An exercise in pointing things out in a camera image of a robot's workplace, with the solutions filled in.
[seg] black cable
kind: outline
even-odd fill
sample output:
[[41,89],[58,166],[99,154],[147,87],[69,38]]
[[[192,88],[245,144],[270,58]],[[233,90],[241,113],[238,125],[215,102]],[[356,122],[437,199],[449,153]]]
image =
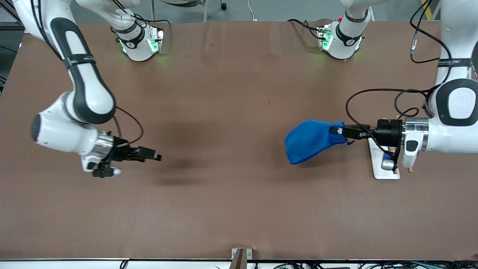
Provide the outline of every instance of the black cable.
[[366,263],[360,264],[360,267],[358,269],[362,269],[365,265],[366,265]]
[[292,266],[295,268],[295,269],[305,269],[301,264],[298,264],[296,262],[292,262],[292,261],[289,261],[290,264],[292,264]]
[[12,16],[13,18],[15,18],[18,22],[21,22],[21,20],[14,14],[12,13],[9,9],[7,9],[6,6],[4,6],[2,3],[0,3],[0,5],[3,7],[3,9],[8,12],[8,14],[10,14],[10,16]]
[[127,266],[128,266],[128,260],[124,260],[121,262],[121,264],[119,265],[119,269],[125,269]]
[[55,55],[61,60],[61,56],[58,53],[58,51],[53,47],[53,45],[50,43],[50,40],[46,36],[45,30],[43,28],[43,21],[42,21],[42,4],[41,0],[38,0],[38,18],[36,17],[36,11],[35,11],[35,5],[33,0],[30,0],[30,4],[32,5],[32,13],[33,13],[33,18],[35,19],[36,26],[38,27],[38,30],[40,31],[40,34],[42,35],[43,39],[45,40],[46,44],[53,50]]
[[384,267],[384,269],[413,269],[413,268],[417,267],[417,265],[408,264],[407,261],[400,261],[399,263],[403,264],[403,265],[401,265],[401,266],[389,265],[389,266]]
[[12,8],[15,8],[15,6],[14,6],[12,3],[7,2],[7,4],[8,4],[9,6],[11,6]]
[[281,265],[278,265],[278,266],[274,267],[273,269],[278,269],[278,268],[280,268],[280,267],[282,267],[282,266],[287,266],[287,265],[288,265],[288,263],[284,263],[284,264],[281,264]]
[[431,265],[443,265],[445,268],[451,268],[450,264],[448,262],[442,262],[442,261],[426,261],[424,262],[425,264],[431,264]]
[[[419,25],[420,25],[420,22],[418,22],[418,25],[415,25],[413,24],[413,18],[418,14],[418,12],[420,11],[421,8],[423,8],[426,4],[427,6],[430,6],[430,3],[432,2],[433,0],[428,0],[427,2],[423,3],[421,5],[420,8],[417,9],[417,11],[415,11],[415,13],[413,14],[413,16],[410,18],[410,26],[413,27],[415,29],[415,34],[417,34],[418,32],[421,32],[422,34],[428,36],[429,38],[435,40],[436,42],[438,42],[446,51],[446,53],[448,54],[448,58],[449,59],[452,59],[452,56],[451,56],[451,52],[450,52],[450,49],[448,48],[448,46],[443,43],[440,39],[434,37],[433,35],[429,34],[428,32],[422,30],[419,28]],[[448,71],[446,73],[446,76],[445,78],[443,79],[443,81],[440,83],[440,84],[443,84],[447,79],[448,77],[450,76],[450,72],[451,72],[451,67],[448,68]]]
[[[417,24],[417,28],[420,27],[420,24],[422,23],[422,19],[425,15],[425,11],[426,9],[430,6],[430,4],[432,3],[432,0],[428,1],[428,4],[426,7],[424,7],[424,5],[426,4],[427,2],[424,2],[421,7],[419,9],[417,9],[417,11],[413,14],[412,16],[412,19],[418,14],[418,11],[423,8],[423,12],[422,12],[422,15],[420,16],[420,19],[418,20],[418,24]],[[413,54],[410,54],[410,59],[412,60],[412,62],[416,63],[416,64],[424,64],[424,63],[429,63],[429,62],[433,62],[433,61],[436,61],[436,60],[439,60],[440,57],[437,57],[437,58],[433,58],[433,59],[429,59],[429,60],[425,60],[425,61],[416,61],[414,58],[413,58]]]
[[144,22],[167,22],[168,24],[171,24],[171,22],[168,21],[168,20],[155,20],[155,21],[151,21],[151,20],[143,19],[142,17],[141,17],[141,20],[144,21]]
[[113,116],[113,120],[116,124],[116,130],[118,131],[118,137],[121,138],[121,127],[119,126],[120,123],[118,122],[118,119],[116,118],[116,116]]
[[142,26],[142,25],[141,25],[141,23],[139,23],[138,25],[139,25],[141,28],[143,28],[143,29],[145,29],[145,28],[146,28],[146,22],[145,22],[145,19],[144,19],[144,18],[143,18],[141,15],[134,13],[134,14],[133,14],[133,18],[135,18],[135,20],[136,20],[136,23],[137,23],[137,21],[138,21],[138,20],[140,20],[140,21],[143,21],[143,22],[145,23],[145,25],[144,25],[144,26]]
[[139,126],[140,130],[141,130],[141,134],[140,136],[138,136],[138,138],[132,140],[131,142],[128,142],[128,143],[124,143],[122,145],[119,145],[118,147],[122,147],[122,146],[126,146],[126,145],[131,145],[135,142],[138,142],[138,140],[140,140],[143,135],[144,135],[144,128],[143,128],[143,125],[141,125],[140,121],[138,121],[138,119],[136,119],[133,115],[131,115],[128,111],[122,109],[121,107],[119,106],[116,106],[117,109],[121,110],[123,113],[125,113],[126,115],[128,115],[130,118],[132,118]]
[[350,111],[348,109],[348,104],[350,103],[350,101],[356,97],[357,95],[359,94],[362,94],[362,93],[365,93],[365,92],[371,92],[371,91],[398,91],[400,92],[397,97],[395,98],[395,109],[397,110],[397,112],[402,115],[402,116],[410,116],[410,115],[406,115],[405,113],[409,112],[411,109],[418,109],[418,108],[411,108],[410,110],[406,110],[405,112],[401,112],[398,107],[397,107],[397,101],[398,101],[398,98],[406,93],[406,92],[411,92],[411,93],[420,93],[422,95],[424,95],[425,97],[427,96],[426,93],[427,91],[421,91],[421,90],[415,90],[415,89],[409,89],[409,90],[402,90],[402,89],[368,89],[368,90],[361,90],[359,92],[356,92],[354,93],[352,96],[350,96],[348,99],[347,99],[347,102],[345,103],[345,112],[347,113],[347,116],[349,117],[349,119],[351,119],[356,125],[358,125],[360,128],[362,128],[369,136],[370,138],[372,138],[373,142],[379,147],[379,149],[381,151],[383,151],[384,153],[390,155],[390,156],[393,156],[393,152],[390,152],[390,151],[387,151],[385,149],[383,149],[379,142],[377,141],[377,139],[374,137],[374,135],[370,132],[369,129],[365,128],[365,126],[363,126],[361,123],[359,123],[351,114],[350,114]]
[[325,40],[324,37],[319,37],[319,36],[315,35],[314,32],[312,32],[312,29],[310,29],[310,26],[309,26],[309,23],[307,22],[307,20],[304,20],[304,23],[307,25],[307,28],[309,29],[309,32],[313,37],[315,37],[319,40]]
[[4,49],[6,49],[6,50],[10,50],[10,51],[13,51],[13,52],[15,52],[15,53],[18,52],[18,51],[16,51],[16,50],[12,50],[11,48],[7,48],[7,47],[1,46],[1,45],[0,45],[0,48],[4,48]]
[[317,27],[310,27],[310,25],[309,25],[309,23],[307,22],[307,20],[305,20],[304,23],[302,23],[302,22],[299,21],[299,20],[290,19],[290,20],[288,20],[288,22],[296,22],[296,23],[300,24],[301,26],[303,26],[303,27],[309,29],[309,32],[310,32],[310,34],[311,34],[313,37],[315,37],[315,38],[317,38],[317,39],[319,39],[319,40],[325,40],[325,38],[319,37],[319,36],[317,36],[316,34],[314,34],[314,32],[312,32],[312,30],[317,31]]
[[296,22],[296,23],[302,25],[302,26],[305,27],[305,28],[309,28],[310,30],[317,31],[317,28],[316,28],[316,27],[310,27],[310,26],[304,24],[303,22],[301,22],[300,20],[297,20],[297,19],[290,19],[290,20],[288,20],[288,22]]
[[374,265],[374,266],[369,267],[367,269],[374,269],[375,267],[378,267],[378,266],[383,267],[383,264],[377,264],[377,265]]
[[137,18],[136,18],[136,14],[134,14],[134,16],[131,16],[131,14],[129,14],[129,13],[126,11],[126,9],[125,9],[124,6],[121,4],[121,2],[119,2],[118,0],[113,0],[113,3],[115,3],[116,6],[117,6],[119,9],[121,9],[124,13],[126,13],[126,14],[127,14],[128,16],[130,16],[132,19],[134,18],[134,23],[135,23],[137,26],[139,26],[139,27],[141,27],[141,28],[143,28],[143,29],[146,28],[146,26],[142,26],[142,25],[138,22],[138,20],[137,20]]
[[[407,118],[412,118],[412,117],[415,117],[416,115],[418,115],[418,113],[420,112],[420,109],[417,108],[417,107],[412,107],[412,108],[409,108],[407,110],[405,110],[404,112],[402,112],[399,108],[398,108],[398,99],[400,98],[400,96],[404,93],[407,93],[407,92],[411,92],[411,93],[420,93],[422,94],[424,97],[425,97],[425,102],[428,100],[428,96],[426,95],[426,92],[423,92],[421,90],[415,90],[415,89],[408,89],[408,90],[404,90],[402,92],[400,92],[399,94],[397,94],[397,96],[395,97],[395,101],[393,102],[393,106],[395,107],[395,110],[398,112],[398,114],[400,115],[400,118],[403,116],[403,117],[407,117]],[[416,110],[416,113],[414,114],[406,114],[407,112],[411,111],[411,110]]]

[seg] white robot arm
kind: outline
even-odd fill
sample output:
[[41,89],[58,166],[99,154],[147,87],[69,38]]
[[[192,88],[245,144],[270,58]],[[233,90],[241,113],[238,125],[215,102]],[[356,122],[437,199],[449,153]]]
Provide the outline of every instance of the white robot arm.
[[477,17],[476,0],[442,0],[441,41],[447,48],[442,48],[435,87],[427,101],[429,118],[378,120],[368,133],[357,125],[330,132],[346,133],[352,139],[372,134],[379,145],[396,147],[392,156],[384,154],[381,168],[388,171],[397,168],[400,150],[406,168],[414,165],[420,151],[478,154],[478,82],[471,78]]
[[73,83],[71,91],[61,94],[35,116],[32,139],[51,149],[79,154],[83,170],[93,171],[99,177],[120,175],[119,169],[109,167],[111,160],[160,160],[154,151],[131,148],[128,141],[93,126],[113,117],[116,102],[76,25],[70,1],[15,0],[13,3],[26,29],[51,44],[58,53]]
[[389,0],[340,0],[345,15],[321,29],[325,38],[320,45],[332,57],[347,59],[359,48],[363,31],[370,21],[369,7]]
[[140,0],[76,0],[105,19],[120,37],[123,51],[133,61],[145,61],[160,51],[163,30],[139,22],[136,15],[129,10],[137,6]]

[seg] blue cloth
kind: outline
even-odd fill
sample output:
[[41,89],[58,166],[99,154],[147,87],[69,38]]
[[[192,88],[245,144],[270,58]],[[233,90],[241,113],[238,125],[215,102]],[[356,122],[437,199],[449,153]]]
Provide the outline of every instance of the blue cloth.
[[285,137],[285,153],[289,162],[300,164],[333,145],[347,142],[341,134],[329,134],[331,126],[343,127],[345,124],[308,120],[289,132]]

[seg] brown table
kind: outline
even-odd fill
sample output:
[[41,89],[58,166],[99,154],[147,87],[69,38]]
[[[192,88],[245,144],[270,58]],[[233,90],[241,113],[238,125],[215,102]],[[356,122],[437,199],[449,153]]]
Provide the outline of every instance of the brown table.
[[[439,35],[438,22],[424,22]],[[409,60],[413,30],[372,22],[349,60],[319,52],[286,22],[173,25],[163,50],[133,62],[109,26],[81,25],[138,143],[163,162],[123,162],[120,179],[84,173],[79,156],[36,145],[34,115],[71,89],[50,49],[27,34],[0,97],[0,258],[468,259],[478,251],[478,156],[421,153],[400,180],[375,180],[368,146],[335,146],[292,166],[288,131],[347,119],[359,90],[427,89],[436,63]],[[438,55],[420,37],[417,58]],[[394,94],[358,96],[363,123],[394,117]],[[405,109],[423,102],[404,96]],[[138,134],[119,113],[123,136]],[[101,126],[115,130],[113,124]]]

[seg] black band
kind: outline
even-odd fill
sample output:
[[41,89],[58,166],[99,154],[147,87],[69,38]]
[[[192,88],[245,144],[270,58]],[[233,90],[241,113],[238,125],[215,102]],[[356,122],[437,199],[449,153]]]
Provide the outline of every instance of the black band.
[[340,23],[337,25],[335,32],[337,33],[337,37],[344,42],[344,46],[350,47],[353,46],[361,37],[363,32],[356,37],[350,37],[342,33],[340,30]]
[[470,58],[440,59],[438,67],[471,67]]
[[[63,54],[63,56],[66,58],[75,56],[71,52],[70,45],[68,43],[68,40],[66,38],[66,32],[72,31],[75,33],[75,35],[78,37],[80,44],[83,46],[86,55],[91,55],[91,52],[88,48],[88,45],[85,41],[85,38],[83,37],[80,29],[78,26],[73,22],[70,21],[69,19],[66,18],[54,18],[51,23],[50,27],[52,30],[53,35],[55,36],[55,39],[58,43],[58,46]],[[92,124],[103,124],[107,121],[109,121],[114,113],[115,113],[115,107],[116,107],[116,101],[114,99],[113,94],[109,90],[109,88],[106,86],[105,82],[101,78],[98,69],[96,67],[95,63],[91,63],[91,66],[93,68],[93,71],[95,72],[96,77],[98,78],[98,81],[100,84],[108,91],[110,96],[113,99],[113,109],[109,111],[108,113],[105,114],[99,114],[94,111],[92,111],[87,104],[86,101],[86,93],[85,93],[85,82],[83,81],[83,77],[81,76],[80,70],[78,69],[79,66],[72,65],[70,68],[68,68],[68,71],[71,73],[72,81],[75,84],[75,91],[74,91],[74,96],[73,96],[73,109],[75,111],[76,116],[85,123],[92,123]]]
[[144,29],[143,28],[141,28],[140,34],[133,39],[126,40],[126,39],[120,38],[123,45],[125,45],[128,48],[137,48],[138,44],[141,41],[143,41],[143,39],[144,39]]
[[40,134],[40,129],[42,127],[42,117],[40,114],[37,114],[32,122],[32,126],[30,128],[30,134],[32,135],[32,139],[35,142],[38,142],[38,135]]
[[471,126],[478,121],[478,102],[475,100],[475,107],[471,115],[466,119],[455,119],[450,115],[450,94],[458,88],[468,88],[475,92],[475,95],[478,96],[478,82],[467,79],[467,78],[458,78],[450,80],[449,82],[443,84],[436,93],[436,110],[438,115],[440,115],[440,121],[449,126]]
[[85,63],[96,63],[95,58],[91,54],[73,54],[66,57],[63,60],[63,64],[65,65],[66,69],[80,64]]
[[118,29],[115,29],[115,28],[113,28],[113,29],[115,30],[115,32],[116,32],[117,34],[127,34],[127,33],[133,32],[134,29],[136,28],[136,26],[138,26],[138,25],[137,25],[136,22],[135,22],[130,28],[125,29],[125,30],[118,30]]
[[369,14],[369,10],[365,10],[365,17],[361,18],[361,19],[354,19],[352,17],[350,17],[347,12],[345,12],[345,17],[347,18],[347,20],[351,21],[351,22],[364,22],[367,18]]

